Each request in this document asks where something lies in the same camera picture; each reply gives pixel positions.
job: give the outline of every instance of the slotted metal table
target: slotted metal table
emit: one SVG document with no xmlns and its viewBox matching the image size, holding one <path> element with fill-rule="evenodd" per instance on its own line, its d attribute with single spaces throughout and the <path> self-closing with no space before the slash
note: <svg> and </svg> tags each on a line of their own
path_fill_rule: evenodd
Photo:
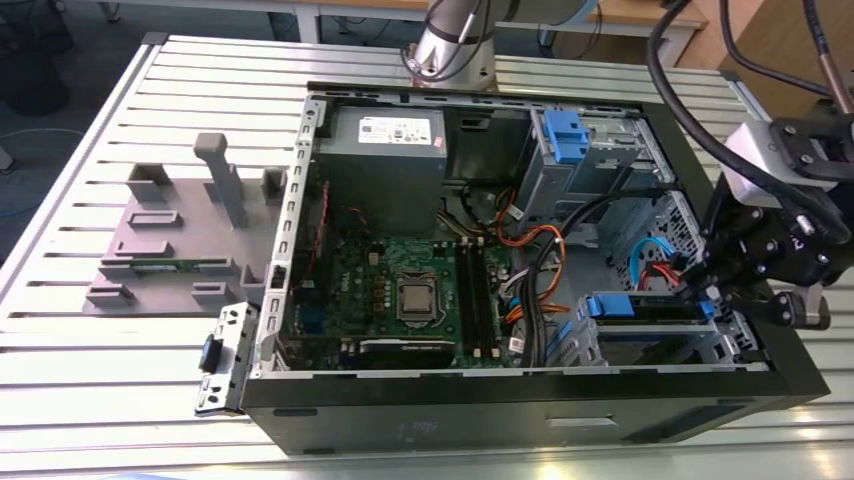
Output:
<svg viewBox="0 0 854 480">
<path fill-rule="evenodd" d="M 215 319 L 81 314 L 130 198 L 131 167 L 161 162 L 173 177 L 207 176 L 191 146 L 215 131 L 229 137 L 241 175 L 259 176 L 293 160 L 306 82 L 409 80 L 397 50 L 147 39 L 0 271 L 0 476 L 854 477 L 854 274 L 828 291 L 833 328 L 803 334 L 833 394 L 678 445 L 289 459 L 246 419 L 197 419 L 197 365 Z M 744 86 L 718 73 L 674 70 L 670 78 L 716 135 L 764 116 Z M 636 66 L 501 57 L 498 80 L 508 92 L 660 101 Z M 716 178 L 714 160 L 697 153 Z"/>
</svg>

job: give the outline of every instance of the wooden desk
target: wooden desk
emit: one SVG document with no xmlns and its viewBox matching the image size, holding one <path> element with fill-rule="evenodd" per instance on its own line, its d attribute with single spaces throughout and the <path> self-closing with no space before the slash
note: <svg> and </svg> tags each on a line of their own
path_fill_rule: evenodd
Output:
<svg viewBox="0 0 854 480">
<path fill-rule="evenodd" d="M 733 34 L 742 54 L 771 68 L 827 85 L 800 0 L 733 0 Z M 696 36 L 681 67 L 734 70 L 772 117 L 803 117 L 813 111 L 820 96 L 759 75 L 728 55 L 721 36 L 718 0 L 694 0 L 712 24 Z M 851 0 L 819 2 L 819 13 L 831 48 L 844 76 L 854 69 L 854 5 Z"/>
<path fill-rule="evenodd" d="M 217 8 L 226 10 L 251 10 L 291 13 L 297 16 L 301 40 L 321 43 L 321 16 L 368 17 L 388 20 L 425 19 L 429 0 L 123 0 L 122 3 L 165 5 L 174 7 Z M 649 37 L 653 26 L 662 16 L 658 0 L 601 0 L 602 33 Z M 597 21 L 596 12 L 582 23 L 546 25 L 536 23 L 505 23 L 501 27 L 526 28 L 556 32 L 593 32 Z M 665 42 L 660 50 L 666 67 L 676 65 L 694 32 L 706 27 L 706 17 L 689 5 L 673 27 L 665 33 Z"/>
</svg>

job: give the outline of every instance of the motherboard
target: motherboard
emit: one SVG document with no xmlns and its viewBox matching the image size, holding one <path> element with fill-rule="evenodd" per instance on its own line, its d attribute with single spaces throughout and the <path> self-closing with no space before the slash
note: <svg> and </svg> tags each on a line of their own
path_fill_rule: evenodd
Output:
<svg viewBox="0 0 854 480">
<path fill-rule="evenodd" d="M 492 295 L 508 278 L 504 247 L 346 238 L 337 240 L 332 257 L 326 308 L 298 305 L 302 331 L 283 339 L 289 365 L 342 370 L 513 365 Z"/>
</svg>

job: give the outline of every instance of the power supply label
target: power supply label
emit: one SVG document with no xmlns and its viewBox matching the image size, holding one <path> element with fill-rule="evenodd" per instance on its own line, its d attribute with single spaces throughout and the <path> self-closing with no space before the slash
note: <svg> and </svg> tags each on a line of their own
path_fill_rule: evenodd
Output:
<svg viewBox="0 0 854 480">
<path fill-rule="evenodd" d="M 432 145 L 430 119 L 365 117 L 360 120 L 360 143 Z"/>
</svg>

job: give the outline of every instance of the white label sticker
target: white label sticker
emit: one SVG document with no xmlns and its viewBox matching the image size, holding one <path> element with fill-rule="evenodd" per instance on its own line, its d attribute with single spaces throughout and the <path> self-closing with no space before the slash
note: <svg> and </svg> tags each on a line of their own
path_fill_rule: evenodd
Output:
<svg viewBox="0 0 854 480">
<path fill-rule="evenodd" d="M 520 210 L 520 207 L 517 207 L 514 204 L 510 204 L 510 206 L 508 207 L 508 213 L 513 218 L 517 219 L 517 221 L 522 220 L 522 215 L 525 215 L 525 212 Z"/>
<path fill-rule="evenodd" d="M 520 337 L 510 337 L 510 345 L 508 345 L 508 350 L 510 350 L 514 353 L 524 353 L 525 340 L 522 340 Z"/>
<path fill-rule="evenodd" d="M 365 117 L 360 120 L 360 143 L 432 145 L 428 118 Z"/>
</svg>

